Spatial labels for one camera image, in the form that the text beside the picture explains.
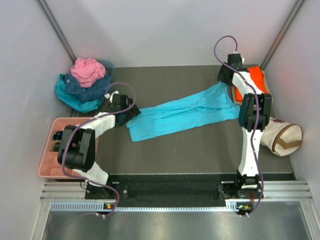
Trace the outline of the light blue t shirt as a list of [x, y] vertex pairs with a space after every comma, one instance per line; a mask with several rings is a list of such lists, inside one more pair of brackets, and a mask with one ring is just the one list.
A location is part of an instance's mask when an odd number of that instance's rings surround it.
[[140, 112], [126, 124], [133, 142], [235, 120], [240, 107], [229, 97], [227, 85], [220, 82], [199, 93]]

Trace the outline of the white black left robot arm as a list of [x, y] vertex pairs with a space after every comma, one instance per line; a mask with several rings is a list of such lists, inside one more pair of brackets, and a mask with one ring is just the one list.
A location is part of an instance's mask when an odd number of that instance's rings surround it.
[[96, 140], [106, 131], [121, 127], [141, 114], [132, 98], [114, 92], [106, 112], [99, 112], [78, 125], [66, 125], [57, 155], [63, 170], [78, 173], [87, 182], [87, 199], [110, 199], [116, 196], [110, 175], [96, 162]]

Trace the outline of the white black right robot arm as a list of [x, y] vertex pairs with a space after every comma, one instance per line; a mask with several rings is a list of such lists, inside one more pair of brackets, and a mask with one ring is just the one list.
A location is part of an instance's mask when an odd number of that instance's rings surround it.
[[242, 129], [241, 161], [236, 173], [233, 192], [239, 198], [261, 193], [261, 170], [258, 162], [260, 142], [270, 121], [272, 96], [261, 91], [251, 78], [243, 58], [237, 52], [227, 55], [217, 79], [238, 89], [242, 95], [238, 123]]

